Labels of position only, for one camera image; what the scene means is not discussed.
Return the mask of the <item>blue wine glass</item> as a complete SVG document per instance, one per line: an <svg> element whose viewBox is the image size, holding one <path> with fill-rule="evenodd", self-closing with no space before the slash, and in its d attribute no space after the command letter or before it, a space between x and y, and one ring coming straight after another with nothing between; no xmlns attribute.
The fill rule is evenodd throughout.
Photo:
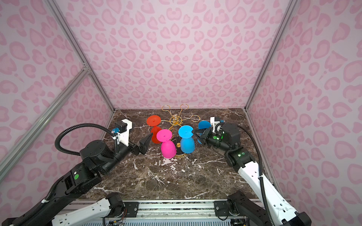
<svg viewBox="0 0 362 226"><path fill-rule="evenodd" d="M211 135L212 135L212 125L211 125L211 123L208 122L208 121L201 121L201 122L199 122L199 124L198 124L198 129L199 129L199 130L209 129L209 128L211 128L211 129L210 129L207 137L211 137Z"/></svg>
<svg viewBox="0 0 362 226"><path fill-rule="evenodd" d="M195 150L195 141L192 138L192 131L193 128L189 125L182 126L178 130L178 134L181 138L181 150L187 154L192 153Z"/></svg>

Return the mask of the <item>blue wine glass front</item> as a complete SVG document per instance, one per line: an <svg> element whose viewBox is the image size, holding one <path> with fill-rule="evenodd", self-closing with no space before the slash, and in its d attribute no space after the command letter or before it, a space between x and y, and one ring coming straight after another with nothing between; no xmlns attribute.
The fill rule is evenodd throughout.
<svg viewBox="0 0 362 226"><path fill-rule="evenodd" d="M178 134L181 138L181 150L187 154L192 153L195 150L195 141L192 138L192 131L193 128L189 125L182 126L178 130Z"/></svg>

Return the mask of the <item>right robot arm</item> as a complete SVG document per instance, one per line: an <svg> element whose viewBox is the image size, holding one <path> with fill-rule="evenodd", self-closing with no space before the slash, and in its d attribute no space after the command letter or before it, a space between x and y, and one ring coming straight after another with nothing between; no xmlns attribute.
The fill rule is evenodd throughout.
<svg viewBox="0 0 362 226"><path fill-rule="evenodd" d="M224 151L227 164L232 167L252 188L263 207L237 191L227 197L229 214L240 214L247 217L257 226L310 226L312 220L305 212L298 212L277 191L263 173L261 153L255 144L255 158L240 144L240 132L244 131L256 141L244 127L234 123L220 122L215 127L193 130L193 135L201 144Z"/></svg>

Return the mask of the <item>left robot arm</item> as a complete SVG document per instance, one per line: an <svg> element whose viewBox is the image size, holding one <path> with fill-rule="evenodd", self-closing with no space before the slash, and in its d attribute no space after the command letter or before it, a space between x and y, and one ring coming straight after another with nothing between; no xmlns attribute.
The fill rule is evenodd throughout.
<svg viewBox="0 0 362 226"><path fill-rule="evenodd" d="M138 146L116 144L115 151L102 140L90 142L80 151L82 162L59 178L42 201L24 215L6 219L3 225L50 226L61 210L99 184L101 177L110 173L128 153L146 153L151 139L149 134Z"/></svg>

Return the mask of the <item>red wine glass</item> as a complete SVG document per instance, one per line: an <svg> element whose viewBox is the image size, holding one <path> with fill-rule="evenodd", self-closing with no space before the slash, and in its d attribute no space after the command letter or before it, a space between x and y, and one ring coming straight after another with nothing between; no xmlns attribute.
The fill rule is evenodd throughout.
<svg viewBox="0 0 362 226"><path fill-rule="evenodd" d="M152 127L152 129L151 129L151 133L153 134L152 142L155 144L161 144L161 141L159 141L156 137L158 132L162 130L159 127L160 122L161 122L161 118L158 115L152 115L146 121L146 123Z"/></svg>

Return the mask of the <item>magenta wine glass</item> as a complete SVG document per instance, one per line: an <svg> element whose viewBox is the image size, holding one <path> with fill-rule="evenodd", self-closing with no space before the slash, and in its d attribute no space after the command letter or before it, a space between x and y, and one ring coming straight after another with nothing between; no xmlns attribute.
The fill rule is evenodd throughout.
<svg viewBox="0 0 362 226"><path fill-rule="evenodd" d="M172 136L173 136L172 132L167 129L160 130L156 135L157 140L162 143L161 144L162 155L167 159L171 159L176 156L176 146L171 141Z"/></svg>

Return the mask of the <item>aluminium diagonal brace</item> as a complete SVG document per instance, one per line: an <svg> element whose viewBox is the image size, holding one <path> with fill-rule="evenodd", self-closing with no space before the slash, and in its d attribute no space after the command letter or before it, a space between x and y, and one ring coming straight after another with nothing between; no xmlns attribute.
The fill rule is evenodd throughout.
<svg viewBox="0 0 362 226"><path fill-rule="evenodd" d="M16 145L1 161L1 181L3 181L11 170L16 166L20 159L24 156L28 148L40 136L43 130L55 117L58 111L63 107L69 97L80 86L83 80L89 75L89 68L84 67L78 75L67 85L67 87L58 95L43 114L35 121L30 129L20 138Z"/></svg>

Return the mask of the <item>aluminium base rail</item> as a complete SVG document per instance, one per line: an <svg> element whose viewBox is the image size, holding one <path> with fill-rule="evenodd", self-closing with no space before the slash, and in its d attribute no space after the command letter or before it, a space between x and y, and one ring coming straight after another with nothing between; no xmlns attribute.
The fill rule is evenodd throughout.
<svg viewBox="0 0 362 226"><path fill-rule="evenodd" d="M125 210L113 217L106 201L75 201L55 219L62 226L232 226L268 219L258 199L242 199L248 204L235 207L226 199L216 200L125 200Z"/></svg>

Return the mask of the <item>aluminium corner post left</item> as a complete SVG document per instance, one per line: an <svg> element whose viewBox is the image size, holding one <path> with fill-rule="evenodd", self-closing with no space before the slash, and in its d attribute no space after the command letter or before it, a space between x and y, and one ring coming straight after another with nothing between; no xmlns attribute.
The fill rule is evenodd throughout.
<svg viewBox="0 0 362 226"><path fill-rule="evenodd" d="M103 97L103 99L104 99L105 103L107 104L108 108L110 109L110 111L112 113L114 113L116 111L116 109L114 108L113 104L111 103L110 98L108 97L105 89L101 85L100 80L97 78L96 73L94 72L92 66L90 65L90 62L89 62L89 60L87 59L87 57L85 55L85 52L81 48L80 43L77 40L77 38L76 38L75 34L73 33L72 29L70 28L64 14L60 10L59 5L54 0L45 0L43 2L47 5L48 9L50 10L52 15L54 16L57 24L60 26L61 30L63 31L65 37L67 38L69 44L73 48L75 54L78 56L78 58L80 59L80 61L84 65L84 68L89 71L92 81L94 82L96 88L98 89L101 96Z"/></svg>

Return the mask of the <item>aluminium corner post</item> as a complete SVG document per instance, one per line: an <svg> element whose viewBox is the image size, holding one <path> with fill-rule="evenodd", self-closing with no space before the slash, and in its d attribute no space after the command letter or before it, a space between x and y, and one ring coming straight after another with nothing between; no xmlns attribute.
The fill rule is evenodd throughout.
<svg viewBox="0 0 362 226"><path fill-rule="evenodd" d="M81 48L80 43L77 40L77 38L76 38L75 34L73 33L72 29L70 28L64 14L60 10L59 5L54 0L45 0L43 2L47 5L48 9L50 10L52 15L54 16L57 24L60 26L61 30L63 31L65 37L67 38L69 44L73 48L75 54L78 56L78 58L80 59L80 61L84 65L84 68L89 71L92 81L94 82L96 88L98 89L101 96L103 97L103 99L104 99L105 103L107 104L108 108L110 109L110 111L112 113L114 113L116 111L116 109L114 108L113 104L111 103L110 98L108 97L105 89L101 85L100 80L97 78L96 73L94 72L92 66L90 65L90 62L89 62L89 60L87 59L87 57L85 55L85 52Z"/></svg>
<svg viewBox="0 0 362 226"><path fill-rule="evenodd" d="M295 14L295 12L298 10L299 8L299 5L300 5L300 1L298 0L291 0L289 1L288 3L288 6L286 8L286 11L285 11L285 14L284 16L282 17L282 20L281 20L281 23L278 27L278 29L276 30L276 33L275 33L275 36L271 42L271 45L268 49L268 52L267 52L267 55L265 57L265 60L263 61L263 64L262 64L262 67L259 71L259 74L255 80L255 84L251 90L251 94L250 94L250 97L248 98L248 101L246 103L246 106L244 108L244 110L247 112L250 108L251 108L251 105L252 105L252 102L256 96L256 93L262 83L262 80L267 72L267 69L270 65L270 63L272 62L273 60L273 57L278 49L278 46L280 45L282 39L283 39L283 36L289 26L289 24L291 23L291 20Z"/></svg>

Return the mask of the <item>aluminium corner post right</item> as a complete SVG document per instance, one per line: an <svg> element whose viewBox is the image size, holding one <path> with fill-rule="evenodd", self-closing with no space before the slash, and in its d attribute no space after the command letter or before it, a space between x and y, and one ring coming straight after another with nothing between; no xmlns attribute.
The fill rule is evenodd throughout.
<svg viewBox="0 0 362 226"><path fill-rule="evenodd" d="M268 52L267 52L267 55L265 57L265 60L263 61L263 64L262 64L262 67L259 71L259 74L255 80L255 84L251 90L251 94L250 94L250 97L248 98L248 101L246 103L246 106L244 108L244 110L247 112L250 108L251 108L251 105L252 105L252 102L256 96L256 93L262 83L262 80L267 72L267 69L270 65L270 63L272 62L273 60L273 57L278 49L278 46L280 45L282 39L283 39L283 36L289 26L289 24L291 23L291 20L295 14L295 12L298 10L299 8L299 5L300 5L300 1L298 0L291 0L289 1L288 3L288 6L286 8L286 11L285 11L285 14L284 16L282 17L282 20L281 20L281 23L278 27L278 29L276 30L276 33L275 33L275 36L271 42L271 45L268 49Z"/></svg>

